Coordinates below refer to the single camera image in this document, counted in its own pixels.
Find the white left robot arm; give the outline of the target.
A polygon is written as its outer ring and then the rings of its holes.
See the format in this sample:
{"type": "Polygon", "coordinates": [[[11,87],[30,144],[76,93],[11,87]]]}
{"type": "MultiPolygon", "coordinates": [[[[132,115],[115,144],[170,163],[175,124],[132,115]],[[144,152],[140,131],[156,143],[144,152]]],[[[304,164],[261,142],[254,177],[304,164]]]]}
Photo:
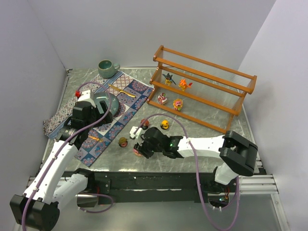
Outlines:
{"type": "Polygon", "coordinates": [[[90,170],[78,169],[64,185],[58,186],[58,182],[88,138],[89,131],[113,121],[111,104],[111,100],[101,100],[102,111],[99,111],[92,99],[75,103],[72,115],[60,129],[52,152],[36,178],[22,195],[15,194],[10,200],[14,218],[24,231],[27,228],[51,231],[60,211],[76,194],[97,192],[95,176],[90,170]]]}

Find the orange fox figurine toy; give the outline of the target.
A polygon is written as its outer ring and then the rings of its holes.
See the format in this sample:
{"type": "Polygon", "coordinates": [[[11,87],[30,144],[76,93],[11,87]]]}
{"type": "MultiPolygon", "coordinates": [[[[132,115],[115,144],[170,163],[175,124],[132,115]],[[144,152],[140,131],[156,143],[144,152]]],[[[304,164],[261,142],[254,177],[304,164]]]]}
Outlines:
{"type": "Polygon", "coordinates": [[[186,82],[186,79],[181,79],[179,84],[178,84],[178,87],[182,90],[182,91],[185,91],[187,88],[191,88],[192,86],[192,82],[190,83],[187,83],[186,82]]]}

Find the yellow duck figurine toy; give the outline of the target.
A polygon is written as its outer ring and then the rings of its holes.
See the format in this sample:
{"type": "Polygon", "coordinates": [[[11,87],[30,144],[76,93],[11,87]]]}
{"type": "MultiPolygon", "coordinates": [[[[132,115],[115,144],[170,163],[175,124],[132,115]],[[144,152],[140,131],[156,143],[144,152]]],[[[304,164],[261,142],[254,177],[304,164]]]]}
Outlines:
{"type": "Polygon", "coordinates": [[[163,130],[169,129],[169,123],[168,123],[168,121],[167,121],[167,120],[163,120],[163,121],[161,122],[160,127],[161,127],[161,129],[163,129],[163,130]]]}

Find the pink bear clover toy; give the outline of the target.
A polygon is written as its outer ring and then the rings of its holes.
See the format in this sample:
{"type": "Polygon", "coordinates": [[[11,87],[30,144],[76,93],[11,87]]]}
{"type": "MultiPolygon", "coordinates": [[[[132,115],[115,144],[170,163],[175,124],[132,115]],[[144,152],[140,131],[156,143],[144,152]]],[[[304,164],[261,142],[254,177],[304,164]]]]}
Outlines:
{"type": "Polygon", "coordinates": [[[135,154],[136,156],[138,156],[138,157],[141,157],[141,156],[142,156],[142,154],[140,154],[140,153],[138,152],[138,150],[136,150],[136,149],[133,149],[133,152],[134,152],[134,154],[135,154]]]}

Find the strawberry cake toy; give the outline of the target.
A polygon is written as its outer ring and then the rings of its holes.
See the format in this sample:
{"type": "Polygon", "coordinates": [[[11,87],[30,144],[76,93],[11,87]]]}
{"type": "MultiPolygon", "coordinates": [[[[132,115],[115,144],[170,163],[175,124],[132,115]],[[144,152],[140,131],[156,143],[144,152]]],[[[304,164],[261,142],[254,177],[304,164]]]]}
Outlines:
{"type": "Polygon", "coordinates": [[[163,92],[161,94],[158,95],[157,97],[158,99],[158,102],[161,104],[161,105],[164,105],[167,103],[167,97],[166,97],[166,94],[163,92]]]}

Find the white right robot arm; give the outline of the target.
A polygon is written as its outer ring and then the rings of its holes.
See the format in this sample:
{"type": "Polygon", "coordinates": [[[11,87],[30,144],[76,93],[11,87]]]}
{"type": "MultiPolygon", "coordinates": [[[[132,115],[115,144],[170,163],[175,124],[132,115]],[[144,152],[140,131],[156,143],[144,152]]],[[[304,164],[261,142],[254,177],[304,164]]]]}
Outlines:
{"type": "Polygon", "coordinates": [[[171,159],[195,155],[221,159],[223,164],[216,168],[214,181],[222,185],[229,184],[237,176],[254,175],[257,145],[231,130],[212,138],[187,138],[169,137],[156,127],[143,130],[133,126],[129,136],[136,142],[133,147],[134,153],[147,159],[154,153],[162,153],[171,159]]]}

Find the pink sunflower pig toy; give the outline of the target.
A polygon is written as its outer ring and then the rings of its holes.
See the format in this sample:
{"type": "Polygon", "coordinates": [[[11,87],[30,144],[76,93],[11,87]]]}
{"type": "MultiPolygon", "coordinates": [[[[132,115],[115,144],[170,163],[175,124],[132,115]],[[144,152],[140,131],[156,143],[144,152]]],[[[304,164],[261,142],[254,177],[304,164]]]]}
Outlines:
{"type": "Polygon", "coordinates": [[[176,111],[180,111],[183,107],[183,101],[182,99],[175,99],[173,101],[173,107],[176,111]]]}

